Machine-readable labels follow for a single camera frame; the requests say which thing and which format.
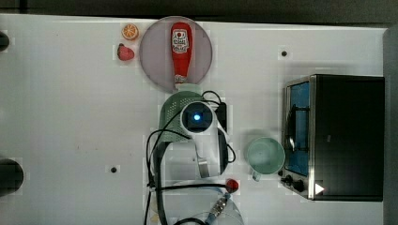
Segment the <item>green cup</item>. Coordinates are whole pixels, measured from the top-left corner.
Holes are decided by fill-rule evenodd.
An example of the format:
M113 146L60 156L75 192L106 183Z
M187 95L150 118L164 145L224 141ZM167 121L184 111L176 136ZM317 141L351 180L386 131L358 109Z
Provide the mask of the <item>green cup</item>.
M253 169L253 180L259 181L261 174L272 174L284 164L284 150L280 143L271 138L258 138L251 142L248 161Z

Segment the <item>oven knob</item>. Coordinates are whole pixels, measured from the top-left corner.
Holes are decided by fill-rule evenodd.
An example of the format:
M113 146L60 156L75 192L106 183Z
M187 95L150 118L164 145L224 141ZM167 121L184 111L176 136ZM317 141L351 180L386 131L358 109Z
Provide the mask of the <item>oven knob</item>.
M281 179L282 182L284 182L288 187L292 185L293 178L291 175L287 175L285 178Z
M293 182L293 188L298 192L303 191L304 190L304 182L302 182L302 180Z

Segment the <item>camera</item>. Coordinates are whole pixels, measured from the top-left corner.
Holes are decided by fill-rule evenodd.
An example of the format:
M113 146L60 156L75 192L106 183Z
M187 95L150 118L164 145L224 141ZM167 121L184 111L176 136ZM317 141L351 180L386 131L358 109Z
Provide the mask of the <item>camera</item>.
M193 102L182 111L182 126L192 133L205 132L213 123L213 113L205 102Z

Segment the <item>blue light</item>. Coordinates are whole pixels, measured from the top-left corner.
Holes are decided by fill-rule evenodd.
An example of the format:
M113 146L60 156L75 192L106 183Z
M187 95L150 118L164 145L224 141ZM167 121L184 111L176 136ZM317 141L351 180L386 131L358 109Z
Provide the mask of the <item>blue light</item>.
M196 121L200 120L200 115L198 115L198 114L194 115L193 119L196 120Z

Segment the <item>oven glass window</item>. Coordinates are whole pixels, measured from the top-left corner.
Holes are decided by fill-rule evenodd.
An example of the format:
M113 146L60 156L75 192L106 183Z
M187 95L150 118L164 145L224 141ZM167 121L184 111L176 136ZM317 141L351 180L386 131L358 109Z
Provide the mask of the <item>oven glass window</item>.
M290 109L294 113L295 119L290 123L295 123L293 128L294 144L286 149L287 163L285 168L288 171L308 175L308 129L309 129L309 109L310 109L310 84L308 82L296 84L290 87Z

